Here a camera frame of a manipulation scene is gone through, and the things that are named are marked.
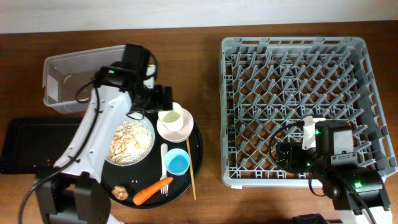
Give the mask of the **wooden chopstick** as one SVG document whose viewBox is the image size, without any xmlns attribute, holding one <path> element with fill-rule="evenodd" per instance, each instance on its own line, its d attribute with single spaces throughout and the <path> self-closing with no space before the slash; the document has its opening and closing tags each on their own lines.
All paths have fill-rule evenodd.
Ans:
<svg viewBox="0 0 398 224">
<path fill-rule="evenodd" d="M 187 144 L 187 152 L 188 152 L 189 159 L 190 159 L 190 178 L 191 178 L 193 199 L 194 199 L 194 201 L 196 201 L 197 200 L 197 195 L 196 195 L 196 188 L 195 188 L 195 176 L 194 176 L 194 173 L 193 173 L 192 153 L 191 153 L 191 150 L 190 150 L 189 138 L 186 139 L 186 144 Z"/>
</svg>

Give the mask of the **white plastic fork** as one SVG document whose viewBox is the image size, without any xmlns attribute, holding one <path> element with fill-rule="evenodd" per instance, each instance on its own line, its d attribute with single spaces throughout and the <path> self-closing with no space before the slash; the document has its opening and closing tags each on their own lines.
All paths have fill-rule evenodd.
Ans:
<svg viewBox="0 0 398 224">
<path fill-rule="evenodd" d="M 167 169 L 164 164 L 165 161 L 165 155 L 168 152 L 168 145 L 166 143 L 163 143 L 160 146 L 160 153 L 161 153 L 161 163 L 162 163 L 162 175 L 160 177 L 160 180 L 166 179 L 167 178 Z M 169 186 L 165 185 L 164 187 L 161 188 L 160 192 L 162 195 L 168 195 L 169 191 Z"/>
</svg>

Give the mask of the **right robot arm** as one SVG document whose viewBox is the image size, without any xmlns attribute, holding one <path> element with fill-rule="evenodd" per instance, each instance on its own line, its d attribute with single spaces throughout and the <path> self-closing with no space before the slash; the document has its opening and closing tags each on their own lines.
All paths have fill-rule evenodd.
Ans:
<svg viewBox="0 0 398 224">
<path fill-rule="evenodd" d="M 384 181 L 374 169 L 362 167 L 354 150 L 353 132 L 345 121 L 301 120 L 279 132 L 301 128 L 301 143 L 278 142 L 272 162 L 279 169 L 322 184 L 322 195 L 333 202 L 342 223 L 392 223 Z"/>
</svg>

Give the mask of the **grey plate with food scraps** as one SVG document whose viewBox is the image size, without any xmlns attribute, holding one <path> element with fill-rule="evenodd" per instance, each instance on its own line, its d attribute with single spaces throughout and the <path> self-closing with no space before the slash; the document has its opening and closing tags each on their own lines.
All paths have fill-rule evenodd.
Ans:
<svg viewBox="0 0 398 224">
<path fill-rule="evenodd" d="M 151 121 L 140 113 L 128 114 L 116 129 L 106 160 L 117 166 L 137 164 L 150 153 L 154 142 Z"/>
</svg>

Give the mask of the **brown walnut shell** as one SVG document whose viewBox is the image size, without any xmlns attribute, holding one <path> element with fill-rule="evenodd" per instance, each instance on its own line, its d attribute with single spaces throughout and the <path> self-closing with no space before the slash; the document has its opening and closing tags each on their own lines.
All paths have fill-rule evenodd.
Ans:
<svg viewBox="0 0 398 224">
<path fill-rule="evenodd" d="M 111 193 L 120 201 L 126 200 L 129 197 L 126 188 L 120 185 L 116 185 Z"/>
</svg>

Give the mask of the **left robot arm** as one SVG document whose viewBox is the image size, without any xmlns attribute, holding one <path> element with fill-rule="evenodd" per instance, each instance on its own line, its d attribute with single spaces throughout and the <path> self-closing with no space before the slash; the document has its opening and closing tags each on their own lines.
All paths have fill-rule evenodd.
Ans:
<svg viewBox="0 0 398 224">
<path fill-rule="evenodd" d="M 109 194 L 101 186 L 105 157 L 116 130 L 133 112 L 172 109 L 172 89 L 153 85 L 147 74 L 154 54 L 141 45 L 126 44 L 122 59 L 101 67 L 90 81 L 91 98 L 71 143 L 54 164 L 40 171 L 25 195 L 23 209 L 35 194 L 44 223 L 118 223 L 111 214 Z"/>
</svg>

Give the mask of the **orange carrot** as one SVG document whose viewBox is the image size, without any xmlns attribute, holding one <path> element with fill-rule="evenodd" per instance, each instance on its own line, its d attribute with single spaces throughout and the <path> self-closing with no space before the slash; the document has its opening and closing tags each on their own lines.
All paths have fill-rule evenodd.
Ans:
<svg viewBox="0 0 398 224">
<path fill-rule="evenodd" d="M 161 190 L 165 185 L 169 185 L 173 181 L 173 177 L 167 177 L 166 179 L 159 180 L 158 182 L 150 185 L 149 187 L 141 190 L 133 197 L 135 205 L 142 205 L 148 199 L 150 199 L 155 193 Z"/>
</svg>

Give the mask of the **blue cup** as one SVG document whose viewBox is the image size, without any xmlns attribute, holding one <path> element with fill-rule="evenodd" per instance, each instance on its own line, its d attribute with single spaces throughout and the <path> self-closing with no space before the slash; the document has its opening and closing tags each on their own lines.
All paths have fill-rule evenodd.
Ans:
<svg viewBox="0 0 398 224">
<path fill-rule="evenodd" d="M 179 148 L 169 150 L 165 155 L 164 165 L 172 175 L 184 175 L 190 167 L 188 152 Z"/>
</svg>

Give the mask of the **grey dishwasher rack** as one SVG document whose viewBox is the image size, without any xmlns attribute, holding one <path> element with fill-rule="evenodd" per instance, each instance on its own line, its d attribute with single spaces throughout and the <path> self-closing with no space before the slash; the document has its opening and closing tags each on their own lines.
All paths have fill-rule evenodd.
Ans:
<svg viewBox="0 0 398 224">
<path fill-rule="evenodd" d="M 360 166 L 383 179 L 397 161 L 368 48 L 359 37 L 227 37 L 220 50 L 221 179 L 235 187 L 308 187 L 271 160 L 277 141 L 300 142 L 286 124 L 308 115 L 346 121 Z"/>
</svg>

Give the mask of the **pink bowl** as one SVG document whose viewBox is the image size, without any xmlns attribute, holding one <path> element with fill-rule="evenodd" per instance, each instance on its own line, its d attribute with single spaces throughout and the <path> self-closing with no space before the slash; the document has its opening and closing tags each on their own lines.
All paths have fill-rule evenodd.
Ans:
<svg viewBox="0 0 398 224">
<path fill-rule="evenodd" d="M 157 132 L 159 133 L 159 135 L 165 140 L 173 143 L 185 141 L 193 131 L 193 126 L 193 116 L 185 108 L 183 108 L 183 126 L 178 131 L 170 131 L 159 119 L 157 120 Z"/>
</svg>

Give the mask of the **clear plastic bin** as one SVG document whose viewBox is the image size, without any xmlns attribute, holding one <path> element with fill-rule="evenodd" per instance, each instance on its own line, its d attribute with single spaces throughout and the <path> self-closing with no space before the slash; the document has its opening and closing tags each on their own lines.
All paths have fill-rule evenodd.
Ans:
<svg viewBox="0 0 398 224">
<path fill-rule="evenodd" d="M 43 84 L 44 104 L 61 114 L 86 112 L 91 86 L 85 86 L 95 73 L 105 65 L 123 59 L 125 46 L 118 45 L 49 57 L 44 62 Z"/>
</svg>

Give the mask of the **black rectangular tray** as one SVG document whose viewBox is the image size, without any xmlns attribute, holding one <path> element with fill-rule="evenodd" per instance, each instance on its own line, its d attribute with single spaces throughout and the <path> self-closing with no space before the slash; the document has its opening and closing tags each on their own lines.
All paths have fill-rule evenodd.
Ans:
<svg viewBox="0 0 398 224">
<path fill-rule="evenodd" d="M 9 123 L 1 154 L 2 174 L 51 169 L 72 141 L 81 118 L 18 118 Z"/>
</svg>

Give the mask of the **cream white cup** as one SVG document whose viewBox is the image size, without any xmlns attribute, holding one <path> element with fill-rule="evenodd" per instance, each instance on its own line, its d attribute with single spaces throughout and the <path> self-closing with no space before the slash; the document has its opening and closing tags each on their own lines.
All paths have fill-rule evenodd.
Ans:
<svg viewBox="0 0 398 224">
<path fill-rule="evenodd" d="M 158 112 L 160 122 L 170 131 L 179 131 L 183 127 L 183 108 L 176 102 L 170 111 Z"/>
</svg>

